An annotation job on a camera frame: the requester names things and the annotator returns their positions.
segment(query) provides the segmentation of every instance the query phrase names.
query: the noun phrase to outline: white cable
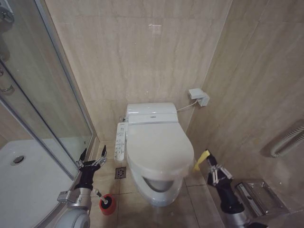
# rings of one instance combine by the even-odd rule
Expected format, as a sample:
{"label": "white cable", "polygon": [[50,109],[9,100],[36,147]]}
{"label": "white cable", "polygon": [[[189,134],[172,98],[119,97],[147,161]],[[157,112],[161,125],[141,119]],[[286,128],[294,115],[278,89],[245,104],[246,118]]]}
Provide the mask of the white cable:
{"label": "white cable", "polygon": [[188,105],[188,106],[186,106],[186,107],[179,108],[177,111],[179,112],[179,111],[181,111],[181,110],[183,110],[183,109],[185,109],[185,108],[188,108],[188,107],[190,107],[190,106],[192,106],[192,105],[195,105],[197,102],[198,102],[198,99],[196,99],[196,101],[195,101],[194,103],[192,103],[192,104],[190,104],[190,105]]}

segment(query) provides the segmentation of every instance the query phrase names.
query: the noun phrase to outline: toilet seat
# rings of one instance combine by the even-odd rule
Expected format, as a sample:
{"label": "toilet seat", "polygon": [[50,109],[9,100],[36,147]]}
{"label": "toilet seat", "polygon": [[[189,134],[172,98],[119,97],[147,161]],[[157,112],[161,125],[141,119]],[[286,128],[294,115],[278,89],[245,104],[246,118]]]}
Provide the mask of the toilet seat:
{"label": "toilet seat", "polygon": [[130,168],[150,180],[183,178],[193,164],[193,147],[179,123],[128,126]]}

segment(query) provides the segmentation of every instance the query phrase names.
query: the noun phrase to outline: toilet tank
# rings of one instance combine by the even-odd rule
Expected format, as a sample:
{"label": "toilet tank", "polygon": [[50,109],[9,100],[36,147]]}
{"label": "toilet tank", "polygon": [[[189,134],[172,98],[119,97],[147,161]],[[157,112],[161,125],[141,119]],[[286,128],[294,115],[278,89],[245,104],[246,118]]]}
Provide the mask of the toilet tank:
{"label": "toilet tank", "polygon": [[173,103],[128,104],[125,118],[129,125],[178,123]]}

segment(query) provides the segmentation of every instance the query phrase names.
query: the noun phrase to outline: shower drain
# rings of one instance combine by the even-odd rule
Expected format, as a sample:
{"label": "shower drain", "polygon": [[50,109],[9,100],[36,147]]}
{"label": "shower drain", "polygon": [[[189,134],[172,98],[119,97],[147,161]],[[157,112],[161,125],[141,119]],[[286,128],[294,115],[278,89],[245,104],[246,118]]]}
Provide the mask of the shower drain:
{"label": "shower drain", "polygon": [[115,169],[115,179],[125,178],[126,176],[126,167],[120,167]]}
{"label": "shower drain", "polygon": [[10,164],[11,165],[18,165],[20,164],[21,162],[23,162],[25,159],[25,156],[21,155],[21,156],[18,156],[16,157]]}

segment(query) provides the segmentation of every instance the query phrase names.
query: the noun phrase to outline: shower enclosure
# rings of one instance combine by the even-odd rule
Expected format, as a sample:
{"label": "shower enclosure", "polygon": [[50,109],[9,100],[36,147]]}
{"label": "shower enclosure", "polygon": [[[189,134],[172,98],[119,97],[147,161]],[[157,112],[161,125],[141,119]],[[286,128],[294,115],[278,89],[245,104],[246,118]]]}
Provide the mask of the shower enclosure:
{"label": "shower enclosure", "polygon": [[90,125],[43,1],[0,0],[0,223],[35,227],[92,147]]}

